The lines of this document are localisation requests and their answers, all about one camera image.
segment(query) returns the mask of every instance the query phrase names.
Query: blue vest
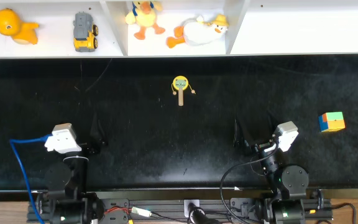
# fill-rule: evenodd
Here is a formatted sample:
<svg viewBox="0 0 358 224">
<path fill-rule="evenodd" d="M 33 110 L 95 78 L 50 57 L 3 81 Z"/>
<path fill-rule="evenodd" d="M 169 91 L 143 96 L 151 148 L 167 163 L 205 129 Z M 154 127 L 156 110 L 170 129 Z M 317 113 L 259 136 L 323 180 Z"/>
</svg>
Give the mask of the blue vest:
<svg viewBox="0 0 358 224">
<path fill-rule="evenodd" d="M 135 3 L 134 3 L 134 2 L 132 2 L 132 6 L 133 6 L 132 12 L 134 13 L 135 16 L 137 16 L 137 13 L 136 13 L 137 7 L 135 6 Z M 154 4 L 153 4 L 151 1 L 150 1 L 150 7 L 151 7 L 152 9 L 154 8 Z"/>
</svg>

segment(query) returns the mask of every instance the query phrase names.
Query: white plush duck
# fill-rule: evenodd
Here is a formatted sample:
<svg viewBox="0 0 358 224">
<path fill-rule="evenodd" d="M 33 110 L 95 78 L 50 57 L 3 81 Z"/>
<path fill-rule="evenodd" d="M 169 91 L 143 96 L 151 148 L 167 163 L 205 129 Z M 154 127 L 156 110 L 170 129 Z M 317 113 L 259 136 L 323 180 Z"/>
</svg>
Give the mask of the white plush duck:
<svg viewBox="0 0 358 224">
<path fill-rule="evenodd" d="M 227 31 L 229 24 L 226 16 L 219 14 L 212 22 L 204 22 L 202 16 L 197 19 L 188 19 L 183 26 L 176 27 L 174 30 L 175 37 L 168 37 L 167 45 L 169 48 L 182 43 L 190 46 L 199 46 L 211 43 L 220 39 Z"/>
</svg>

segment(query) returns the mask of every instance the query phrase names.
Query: plush duck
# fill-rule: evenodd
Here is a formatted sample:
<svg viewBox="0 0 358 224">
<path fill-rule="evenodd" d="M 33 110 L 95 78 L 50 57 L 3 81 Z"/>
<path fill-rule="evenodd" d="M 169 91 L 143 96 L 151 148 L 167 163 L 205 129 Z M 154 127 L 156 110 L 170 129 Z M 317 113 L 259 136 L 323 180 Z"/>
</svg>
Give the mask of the plush duck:
<svg viewBox="0 0 358 224">
<path fill-rule="evenodd" d="M 226 16 L 219 14 L 212 22 L 204 22 L 204 18 L 199 16 L 197 19 L 188 19 L 183 26 L 176 27 L 175 37 L 168 37 L 167 45 L 169 48 L 182 43 L 190 46 L 199 46 L 211 43 L 220 39 L 227 31 L 229 24 Z"/>
<path fill-rule="evenodd" d="M 162 11 L 161 3 L 155 1 L 132 2 L 132 11 L 128 13 L 125 21 L 128 25 L 136 22 L 140 26 L 140 31 L 134 34 L 137 39 L 144 40 L 146 29 L 149 27 L 153 27 L 156 34 L 163 34 L 165 32 L 165 29 L 159 27 L 156 23 L 157 15 L 154 9 Z"/>
<path fill-rule="evenodd" d="M 12 9 L 0 11 L 0 34 L 11 36 L 18 44 L 36 44 L 38 42 L 35 22 L 23 22 Z"/>
</svg>

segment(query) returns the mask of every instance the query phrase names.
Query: wooden floor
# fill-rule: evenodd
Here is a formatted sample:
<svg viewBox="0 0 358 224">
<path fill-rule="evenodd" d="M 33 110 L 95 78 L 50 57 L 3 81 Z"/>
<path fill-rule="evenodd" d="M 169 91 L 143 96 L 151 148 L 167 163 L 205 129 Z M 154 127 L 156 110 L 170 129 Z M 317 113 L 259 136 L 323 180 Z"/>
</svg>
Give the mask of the wooden floor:
<svg viewBox="0 0 358 224">
<path fill-rule="evenodd" d="M 332 199 L 333 205 L 350 202 L 357 210 L 357 224 L 358 224 L 358 199 Z M 0 202 L 0 224 L 23 224 L 27 215 L 27 202 Z M 334 211 L 334 220 L 332 224 L 352 224 L 352 209 L 344 207 Z"/>
</svg>

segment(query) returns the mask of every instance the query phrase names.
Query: wooden handle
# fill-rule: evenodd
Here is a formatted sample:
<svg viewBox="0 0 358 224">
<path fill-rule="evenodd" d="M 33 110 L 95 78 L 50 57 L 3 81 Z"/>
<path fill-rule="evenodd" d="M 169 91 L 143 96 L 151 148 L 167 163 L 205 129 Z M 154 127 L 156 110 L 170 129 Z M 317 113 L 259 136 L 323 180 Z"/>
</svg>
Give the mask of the wooden handle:
<svg viewBox="0 0 358 224">
<path fill-rule="evenodd" d="M 183 89 L 179 88 L 179 106 L 183 106 Z"/>
</svg>

